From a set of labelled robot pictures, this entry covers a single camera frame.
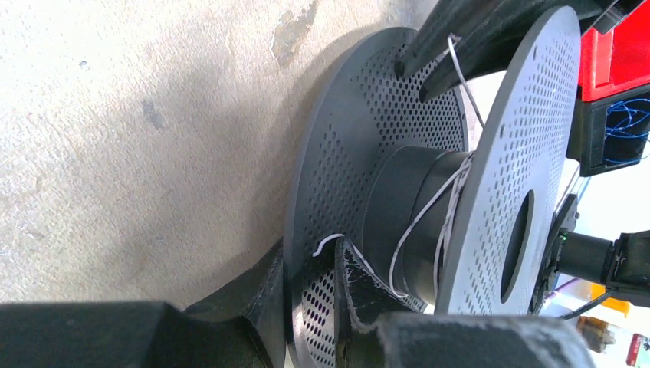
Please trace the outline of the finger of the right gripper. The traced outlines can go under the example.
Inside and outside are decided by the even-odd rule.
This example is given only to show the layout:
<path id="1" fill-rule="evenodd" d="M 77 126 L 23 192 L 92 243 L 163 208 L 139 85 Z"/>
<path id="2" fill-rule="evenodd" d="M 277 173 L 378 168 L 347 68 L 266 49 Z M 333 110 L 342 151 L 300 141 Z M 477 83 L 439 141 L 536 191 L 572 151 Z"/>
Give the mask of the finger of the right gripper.
<path id="1" fill-rule="evenodd" d="M 445 50 L 446 38 L 450 34 L 461 38 L 469 35 L 486 21 L 500 4 L 499 1 L 483 0 L 437 2 L 404 55 L 396 60 L 396 76 L 412 76 Z"/>
<path id="2" fill-rule="evenodd" d="M 533 23 L 547 10 L 569 6 L 580 21 L 601 15 L 608 1 L 499 1 L 497 10 L 471 33 L 460 38 L 455 52 L 468 62 L 463 67 L 467 78 L 501 71 L 510 63 L 519 44 Z"/>

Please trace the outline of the black cable spool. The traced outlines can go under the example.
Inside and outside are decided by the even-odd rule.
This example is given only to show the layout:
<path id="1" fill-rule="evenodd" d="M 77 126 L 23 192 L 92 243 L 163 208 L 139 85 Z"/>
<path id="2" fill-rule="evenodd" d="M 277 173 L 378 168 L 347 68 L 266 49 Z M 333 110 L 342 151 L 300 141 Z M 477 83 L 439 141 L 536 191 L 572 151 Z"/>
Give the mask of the black cable spool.
<path id="1" fill-rule="evenodd" d="M 307 125 L 284 233 L 287 343 L 297 367 L 532 367 L 535 287 L 553 222 L 579 68 L 575 11 L 517 42 L 476 149 L 460 91 L 427 101 L 415 38 L 348 50 Z"/>

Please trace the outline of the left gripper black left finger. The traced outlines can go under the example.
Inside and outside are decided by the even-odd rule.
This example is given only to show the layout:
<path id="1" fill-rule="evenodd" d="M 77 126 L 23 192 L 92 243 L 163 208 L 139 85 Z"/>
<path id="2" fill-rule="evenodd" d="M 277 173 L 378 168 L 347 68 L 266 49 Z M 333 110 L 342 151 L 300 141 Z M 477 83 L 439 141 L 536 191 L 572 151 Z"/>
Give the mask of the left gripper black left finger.
<path id="1" fill-rule="evenodd" d="M 282 245 L 184 310 L 165 301 L 1 306 L 3 367 L 281 367 Z"/>

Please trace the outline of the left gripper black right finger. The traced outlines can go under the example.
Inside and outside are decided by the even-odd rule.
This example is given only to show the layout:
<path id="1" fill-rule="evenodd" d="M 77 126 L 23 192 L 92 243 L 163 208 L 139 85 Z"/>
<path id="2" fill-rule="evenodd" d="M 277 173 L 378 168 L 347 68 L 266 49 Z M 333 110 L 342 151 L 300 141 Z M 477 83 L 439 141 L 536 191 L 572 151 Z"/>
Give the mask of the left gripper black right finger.
<path id="1" fill-rule="evenodd" d="M 338 367 L 593 367 L 566 322 L 429 315 L 395 297 L 344 237 L 334 246 Z"/>

